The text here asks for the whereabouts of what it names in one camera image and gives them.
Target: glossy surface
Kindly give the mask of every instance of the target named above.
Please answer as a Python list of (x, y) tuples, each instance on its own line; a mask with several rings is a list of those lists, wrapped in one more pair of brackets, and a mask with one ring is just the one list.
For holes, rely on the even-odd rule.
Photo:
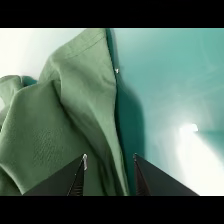
[(111, 34), (116, 121), (132, 192), (136, 152), (199, 195), (223, 195), (224, 29)]

